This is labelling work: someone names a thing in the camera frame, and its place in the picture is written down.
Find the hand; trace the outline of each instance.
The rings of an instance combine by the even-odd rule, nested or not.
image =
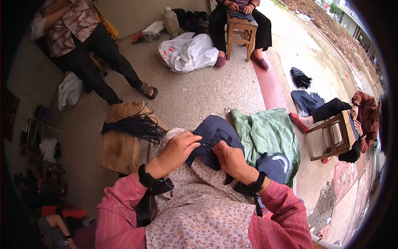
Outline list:
[[[352,109],[350,110],[350,115],[353,120],[357,119],[358,117],[358,106],[352,106]]]
[[[231,10],[239,10],[239,6],[235,2],[225,1],[224,6],[230,8]]]
[[[200,146],[196,142],[201,139],[201,136],[193,135],[189,131],[172,137],[159,156],[145,165],[145,171],[155,179],[162,178],[187,160],[191,152]]]
[[[253,10],[254,10],[254,6],[249,4],[243,8],[243,13],[250,15],[250,14],[252,14]]]
[[[355,126],[355,130],[357,130],[358,135],[362,136],[363,135],[363,131],[362,131],[362,125],[358,120],[354,120],[354,126]]]
[[[221,168],[236,180],[249,185],[258,178],[258,171],[249,166],[241,149],[229,147],[220,141],[213,147],[213,152],[219,159]]]

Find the concrete floor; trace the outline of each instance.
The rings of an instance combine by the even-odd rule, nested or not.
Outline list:
[[[144,100],[151,111],[170,128],[195,129],[210,114],[226,117],[225,107],[253,114],[265,110],[264,100],[252,63],[245,62],[247,50],[234,44],[231,60],[221,69],[206,67],[179,74],[164,66],[156,54],[160,41],[130,46],[121,41],[120,52],[129,60],[142,81],[154,85],[154,100],[132,89],[125,78],[108,71],[104,78],[124,102]],[[101,129],[109,106],[95,92],[84,93],[76,106],[57,109],[57,96],[51,104],[50,125],[61,131],[54,136],[61,143],[59,161],[66,169],[68,199],[91,216],[103,197],[103,189],[113,186],[117,173],[101,168],[98,155]]]
[[[245,114],[265,110],[266,107],[286,107],[288,112],[297,112],[283,67],[286,64],[284,62],[296,61],[292,59],[294,56],[305,60],[315,69],[312,74],[311,67],[305,66],[311,72],[308,75],[317,79],[314,86],[321,86],[315,88],[328,90],[324,98],[339,97],[348,101],[357,90],[356,85],[351,75],[348,79],[342,77],[350,72],[331,45],[305,21],[279,9],[270,1],[261,2],[259,10],[273,25],[273,46],[266,53],[263,52],[271,64],[268,72],[259,70],[251,62],[246,63],[246,49],[234,44],[231,60],[221,69],[206,67],[186,74],[174,73],[161,63],[157,55],[160,41],[131,45],[130,40],[125,39],[121,41],[120,52],[129,60],[141,80],[154,85],[159,94],[156,99],[147,101],[115,71],[108,70],[105,81],[124,102],[144,100],[148,103],[148,108],[155,111],[166,125],[186,129],[195,129],[209,114],[226,117],[226,106],[237,108]],[[84,208],[91,216],[97,214],[96,206],[103,197],[103,189],[112,186],[117,180],[117,173],[101,168],[97,162],[100,132],[108,108],[106,101],[94,92],[84,93],[75,107],[67,107],[61,112],[57,109],[56,95],[51,105],[50,125],[61,131],[54,136],[62,147],[59,162],[66,169],[68,200],[76,207]],[[326,150],[323,135],[321,132],[305,135],[295,125],[294,128],[301,149],[301,164],[294,191],[297,197],[304,199],[308,215],[316,205],[322,186],[333,179],[337,159],[333,158],[326,165],[320,161],[311,162],[310,157],[314,153]],[[346,194],[340,202],[350,195]],[[336,208],[343,210],[346,205],[354,205],[354,197],[346,199],[347,202],[337,204],[339,206],[336,205]],[[336,214],[332,218],[332,226],[339,228],[347,223],[342,218],[342,215]],[[346,232],[354,227],[352,224],[347,226],[350,228],[347,227]],[[334,233],[329,237],[343,240],[345,234],[342,236],[343,234]]]

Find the shoe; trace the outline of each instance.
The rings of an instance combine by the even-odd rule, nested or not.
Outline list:
[[[269,68],[268,64],[265,62],[264,59],[257,59],[256,56],[254,56],[254,53],[252,53],[252,55],[250,56],[250,59],[252,59],[252,61],[254,61],[257,65],[259,65],[262,69],[267,70]]]
[[[329,162],[329,158],[323,158],[323,159],[321,159],[321,162],[322,162],[323,164],[326,164],[326,163]]]
[[[303,133],[307,133],[308,127],[301,123],[300,118],[294,112],[289,113],[290,119],[300,128]]]
[[[223,66],[225,66],[225,61],[226,61],[226,54],[223,57],[218,56],[217,57],[217,62],[216,62],[216,64],[214,66],[216,68],[222,68]]]

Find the patterned blouse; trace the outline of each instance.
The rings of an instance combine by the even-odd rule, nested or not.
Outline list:
[[[56,0],[47,0],[43,9],[49,7]],[[72,0],[73,6],[68,10],[45,34],[43,27],[46,18],[41,17],[40,11],[31,24],[31,38],[37,39],[46,35],[51,57],[60,57],[75,48],[72,34],[84,42],[97,27],[98,19],[91,13],[84,0]]]

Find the dirt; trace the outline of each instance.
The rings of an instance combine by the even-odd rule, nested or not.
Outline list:
[[[314,228],[312,234],[317,234],[319,230],[327,224],[328,218],[332,217],[334,202],[336,196],[334,194],[334,180],[326,183],[322,187],[318,201],[313,209],[313,213],[307,217],[307,222],[310,227]]]
[[[369,82],[377,81],[376,70],[367,57],[364,48],[342,26],[336,23],[325,10],[321,9],[313,0],[282,1],[291,10],[298,10],[300,13],[311,17],[311,22],[329,38],[349,62],[353,63],[359,71],[367,76]]]

